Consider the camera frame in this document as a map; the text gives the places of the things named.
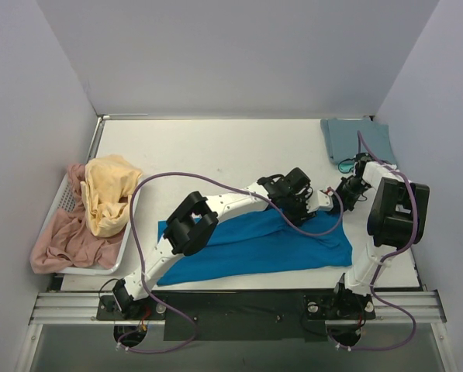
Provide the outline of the bright blue t shirt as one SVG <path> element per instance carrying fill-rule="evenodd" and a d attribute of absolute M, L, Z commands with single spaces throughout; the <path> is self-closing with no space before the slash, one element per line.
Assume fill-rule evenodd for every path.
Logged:
<path fill-rule="evenodd" d="M 219 224 L 207 245 L 179 260 L 158 282 L 168 286 L 245 274 L 352 265 L 352 245 L 338 217 L 318 212 L 300 226 L 308 233 L 332 232 L 309 237 L 296 232 L 273 209 L 241 215 Z"/>

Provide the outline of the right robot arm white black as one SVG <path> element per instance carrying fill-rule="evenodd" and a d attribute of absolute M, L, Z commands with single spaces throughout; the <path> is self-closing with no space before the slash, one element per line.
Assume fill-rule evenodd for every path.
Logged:
<path fill-rule="evenodd" d="M 338 317 L 364 312 L 375 283 L 392 259 L 418 243 L 427 217 L 430 189 L 408 180 L 393 164 L 380 164 L 366 153 L 354 163 L 350 177 L 342 177 L 332 191 L 331 215 L 352 211 L 369 189 L 375 197 L 368 215 L 369 240 L 365 251 L 342 275 L 329 298 Z"/>

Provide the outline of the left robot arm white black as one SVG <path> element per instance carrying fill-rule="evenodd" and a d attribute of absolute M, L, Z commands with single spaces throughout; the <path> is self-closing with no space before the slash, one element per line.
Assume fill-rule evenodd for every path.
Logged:
<path fill-rule="evenodd" d="M 163 177 L 198 178 L 225 189 L 226 193 L 207 197 L 198 191 L 190 193 L 166 220 L 163 235 L 148 257 L 143 256 L 134 217 L 130 216 L 140 266 L 112 290 L 115 310 L 125 319 L 134 319 L 142 312 L 142 299 L 149 296 L 155 284 L 180 259 L 202 250 L 220 223 L 273 208 L 297 228 L 316 214 L 323 201 L 322 194 L 310 187 L 309 178 L 299 168 L 285 176 L 262 177 L 245 188 L 233 188 L 197 174 L 166 172 L 147 177 L 135 191 Z"/>

